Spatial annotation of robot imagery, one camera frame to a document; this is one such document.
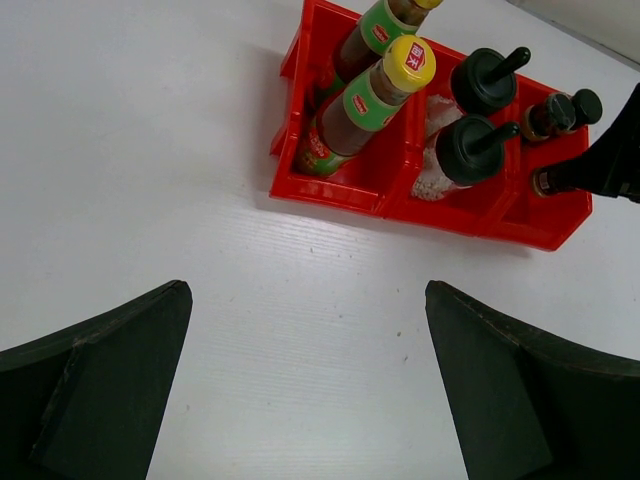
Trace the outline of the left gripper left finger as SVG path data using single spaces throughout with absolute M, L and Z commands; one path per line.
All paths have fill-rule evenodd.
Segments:
M 192 305 L 173 280 L 3 351 L 2 478 L 145 478 Z

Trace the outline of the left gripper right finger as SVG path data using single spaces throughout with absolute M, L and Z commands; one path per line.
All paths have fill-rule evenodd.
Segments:
M 636 479 L 639 363 L 496 311 L 443 281 L 426 316 L 470 479 Z

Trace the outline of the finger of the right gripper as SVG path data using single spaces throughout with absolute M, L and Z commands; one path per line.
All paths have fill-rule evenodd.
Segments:
M 576 159 L 570 184 L 639 203 L 639 85 L 606 132 Z

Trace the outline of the black-lid spice jar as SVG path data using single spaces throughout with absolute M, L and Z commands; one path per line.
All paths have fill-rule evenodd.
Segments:
M 590 89 L 580 89 L 572 97 L 571 102 L 575 110 L 575 122 L 572 131 L 584 126 L 598 123 L 603 115 L 600 97 Z
M 577 190 L 571 169 L 560 165 L 549 165 L 533 170 L 530 186 L 532 191 L 541 198 Z

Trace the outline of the silver-lid spice jar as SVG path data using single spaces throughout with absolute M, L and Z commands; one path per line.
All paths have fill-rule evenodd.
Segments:
M 549 94 L 523 113 L 521 132 L 528 142 L 542 142 L 569 132 L 576 124 L 572 98 L 565 93 Z

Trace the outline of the white salt shaker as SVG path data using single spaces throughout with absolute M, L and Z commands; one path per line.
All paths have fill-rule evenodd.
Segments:
M 497 127 L 487 117 L 467 114 L 430 135 L 423 167 L 411 196 L 439 201 L 496 176 L 504 167 L 507 141 L 520 134 L 518 123 Z
M 490 117 L 508 107 L 517 93 L 515 72 L 530 59 L 525 46 L 508 56 L 483 47 L 446 70 L 427 96 L 426 136 L 466 114 Z

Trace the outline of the red sauce bottle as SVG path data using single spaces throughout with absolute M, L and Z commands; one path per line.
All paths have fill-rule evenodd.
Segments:
M 317 110 L 329 97 L 375 64 L 402 35 L 415 34 L 442 0 L 379 0 L 333 48 L 307 90 L 306 102 Z
M 293 160 L 306 175 L 329 177 L 356 157 L 434 78 L 436 59 L 416 35 L 395 39 L 382 58 L 311 116 Z

